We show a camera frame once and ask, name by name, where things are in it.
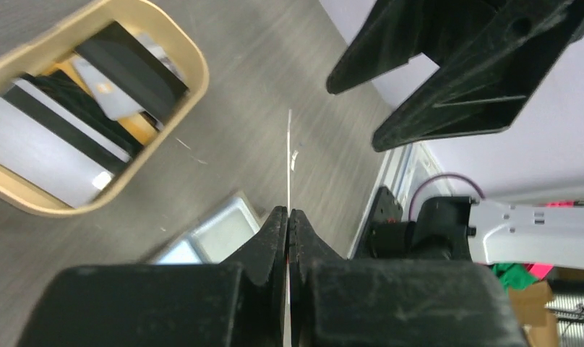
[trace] wire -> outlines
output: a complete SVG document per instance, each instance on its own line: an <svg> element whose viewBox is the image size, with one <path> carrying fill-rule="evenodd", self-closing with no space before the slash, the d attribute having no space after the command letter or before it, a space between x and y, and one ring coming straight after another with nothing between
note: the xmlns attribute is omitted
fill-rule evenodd
<svg viewBox="0 0 584 347"><path fill-rule="evenodd" d="M433 176L433 177L427 179L426 181L424 181L422 184L420 184L418 189L416 189L416 191L413 193L413 196L411 197L411 201L409 202L409 215L407 217L408 220L411 220L411 216L413 213L413 206L416 204L416 200L418 199L419 192L421 192L422 189L426 188L426 186L428 186L430 183L432 183L436 180L439 180L439 179L459 179L461 181L464 181L464 182L468 183L469 185L471 185L473 187L473 189L475 189L475 191L477 192L477 194L479 195L479 197L481 199L486 199L486 195L484 194L484 191L481 190L481 188L479 187L479 185L477 183L475 183L472 179L469 179L467 176L464 176L464 175L461 175L461 174L455 173L455 172L440 173L440 174Z"/></svg>
<svg viewBox="0 0 584 347"><path fill-rule="evenodd" d="M566 313L566 314L571 314L571 315L577 315L578 318L583 319L584 318L584 304L582 304L582 303L577 304L577 309L575 311L573 311L573 312L566 312L566 311L563 311L563 310L558 310L558 313L560 313L560 312L563 312L563 313ZM573 322L569 322L567 324L567 326L564 328L564 330L560 334L560 338L563 338L564 337L564 334L566 334L567 331L569 331L569 328L571 327L571 325L573 325Z"/></svg>

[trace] gray table surface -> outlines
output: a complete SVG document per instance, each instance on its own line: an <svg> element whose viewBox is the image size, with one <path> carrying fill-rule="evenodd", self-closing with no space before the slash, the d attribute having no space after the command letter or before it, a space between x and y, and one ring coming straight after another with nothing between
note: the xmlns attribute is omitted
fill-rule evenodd
<svg viewBox="0 0 584 347"><path fill-rule="evenodd" d="M86 3L0 0L0 55ZM0 200L0 346L15 344L45 285L65 267L136 262L237 189L258 210L285 205L289 108L299 151L292 206L340 254L351 244L382 158L370 138L389 107L371 85L326 93L345 43L319 2L155 3L203 50L207 95L104 208L52 220Z"/></svg>

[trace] white strip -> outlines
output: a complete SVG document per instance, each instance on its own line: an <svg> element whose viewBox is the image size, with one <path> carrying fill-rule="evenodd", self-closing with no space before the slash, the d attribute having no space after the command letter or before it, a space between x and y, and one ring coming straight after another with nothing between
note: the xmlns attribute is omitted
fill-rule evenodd
<svg viewBox="0 0 584 347"><path fill-rule="evenodd" d="M400 148L396 148L394 150L390 151L390 157L394 160L394 153L396 151L400 151ZM392 190L393 186L394 186L394 182L396 180L396 174L398 172L398 165L396 165L396 167L394 167L394 169L392 168L392 161L390 161L390 164L388 165L386 171L384 172L384 178L382 181L382 185L388 187L388 189L390 189L390 191L394 194L395 192Z"/></svg>
<svg viewBox="0 0 584 347"><path fill-rule="evenodd" d="M41 102L43 105L47 106L53 112L57 113L62 119L68 121L71 125L76 127L78 130L86 134L89 138L97 142L99 145L107 149L111 154L115 155L117 158L127 163L130 160L130 155L128 152L123 150L121 147L115 144L100 132L97 132L92 127L84 123L81 119L77 118L74 114L66 110L62 105L57 103L54 99L47 96L37 87L32 85L27 80L17 79L14 84L22 88L26 93L30 94L34 99Z"/></svg>
<svg viewBox="0 0 584 347"><path fill-rule="evenodd" d="M285 300L290 305L290 263L285 264Z"/></svg>
<svg viewBox="0 0 584 347"><path fill-rule="evenodd" d="M292 123L292 108L288 110L288 131L287 131L287 138L288 138L288 162L286 163L285 172L288 175L288 216L290 215L290 211L292 206L290 205L290 124Z"/></svg>
<svg viewBox="0 0 584 347"><path fill-rule="evenodd" d="M297 150L294 150L294 153L292 153L292 162L290 163L290 170L294 171L294 165L296 164L296 156L299 155L299 152Z"/></svg>
<svg viewBox="0 0 584 347"><path fill-rule="evenodd" d="M425 142L420 142L417 145L418 147L418 158L421 160L420 163L428 163L428 167L424 164L426 172L432 176L436 176L438 174L442 174L443 170L441 166L437 165L437 161L432 156L429 148L425 146ZM439 181L434 182L435 186L438 188L441 195L454 195L455 190L454 186L452 185L451 179L441 179Z"/></svg>
<svg viewBox="0 0 584 347"><path fill-rule="evenodd" d="M364 228L366 218L369 216L369 211L371 210L371 205L373 203L373 199L375 198L375 194L377 193L377 189L379 188L379 186L382 185L382 182L384 180L386 168L388 167L390 159L392 158L392 152L393 152L392 150L389 150L384 155L384 159L382 160L382 166L379 168L379 173L377 174L377 178L375 179L375 184L373 184L373 190L371 190L369 202L366 204L364 212L362 212L362 218L360 219L358 230L356 230L356 235L354 236L350 250L348 251L348 259L351 258L354 252L356 252L356 247L358 247L358 239L360 239L360 235L362 234L362 229Z"/></svg>
<svg viewBox="0 0 584 347"><path fill-rule="evenodd" d="M392 194L394 194L394 197L403 208L406 206L407 195L411 186L411 180L413 179L412 168L415 167L416 147L417 144L411 144L406 145L403 148L398 174L396 175L395 182L392 186Z"/></svg>

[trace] black fabric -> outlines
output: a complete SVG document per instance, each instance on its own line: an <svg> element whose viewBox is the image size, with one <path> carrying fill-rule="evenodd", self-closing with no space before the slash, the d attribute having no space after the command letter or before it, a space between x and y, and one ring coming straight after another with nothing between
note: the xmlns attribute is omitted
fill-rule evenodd
<svg viewBox="0 0 584 347"><path fill-rule="evenodd" d="M22 78L33 83L70 113L123 148L131 157L136 157L143 149L137 139L117 121L110 120L98 103L63 71L58 70L48 76L24 75Z"/></svg>
<svg viewBox="0 0 584 347"><path fill-rule="evenodd" d="M39 100L26 93L22 88L15 85L8 92L4 93L2 98L111 173L118 174L126 167L125 162L103 148L68 121L61 118L56 112L43 105Z"/></svg>

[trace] black plastic part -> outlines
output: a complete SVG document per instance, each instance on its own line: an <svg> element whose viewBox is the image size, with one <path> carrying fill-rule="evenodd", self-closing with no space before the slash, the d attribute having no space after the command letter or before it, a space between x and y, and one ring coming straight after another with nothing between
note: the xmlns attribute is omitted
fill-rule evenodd
<svg viewBox="0 0 584 347"><path fill-rule="evenodd" d="M471 197L432 197L424 202L411 241L412 257L472 260L468 249Z"/></svg>
<svg viewBox="0 0 584 347"><path fill-rule="evenodd" d="M362 234L358 238L352 259L375 257L374 244L371 243L373 229L382 224L398 222L403 217L403 208L387 187L380 187L375 194L371 210L366 218Z"/></svg>
<svg viewBox="0 0 584 347"><path fill-rule="evenodd" d="M263 346L253 299L240 264L76 267L49 285L18 346Z"/></svg>
<svg viewBox="0 0 584 347"><path fill-rule="evenodd" d="M376 130L373 148L501 132L583 34L584 0L378 0L327 89L425 53L440 69Z"/></svg>
<svg viewBox="0 0 584 347"><path fill-rule="evenodd" d="M371 230L369 246L373 258L400 259L407 257L416 222L384 223Z"/></svg>
<svg viewBox="0 0 584 347"><path fill-rule="evenodd" d="M319 262L303 346L526 347L507 294L470 262Z"/></svg>
<svg viewBox="0 0 584 347"><path fill-rule="evenodd" d="M283 340L287 242L288 211L276 207L258 233L223 261L244 266L259 294L260 303L256 304L268 309L269 319L256 329L264 330L273 343Z"/></svg>
<svg viewBox="0 0 584 347"><path fill-rule="evenodd" d="M292 210L289 220L290 316L292 346L299 345L307 315L306 284L309 269L319 261L342 260L313 229L303 211Z"/></svg>

